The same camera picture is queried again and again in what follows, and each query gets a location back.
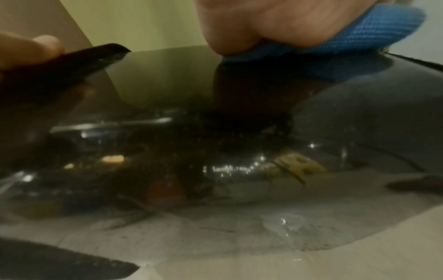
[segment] skin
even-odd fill
[[[218,54],[234,55],[266,40],[320,45],[377,3],[393,0],[194,0],[203,36]]]

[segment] blue textured fabric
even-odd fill
[[[269,42],[245,54],[224,57],[223,61],[227,63],[248,62],[291,52],[328,54],[384,48],[412,34],[422,25],[425,18],[424,12],[417,8],[378,4],[342,30],[336,37],[322,45],[299,49],[287,44]]]

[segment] yellow-green wall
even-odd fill
[[[204,45],[192,0],[60,0],[95,46],[132,51]]]

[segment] reflective surface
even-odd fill
[[[329,250],[443,202],[420,192],[443,168],[430,68],[376,52],[221,65],[198,47],[108,72],[119,97],[79,86],[2,104],[3,237],[31,223],[65,238],[58,223],[86,219],[83,242],[153,263]]]

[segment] blue microfiber cloth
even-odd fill
[[[417,8],[378,4],[322,45],[300,49],[287,44],[269,42],[245,54],[224,57],[223,62],[248,62],[266,57],[278,57],[292,52],[329,54],[380,49],[412,34],[422,25],[425,18],[425,13]]]

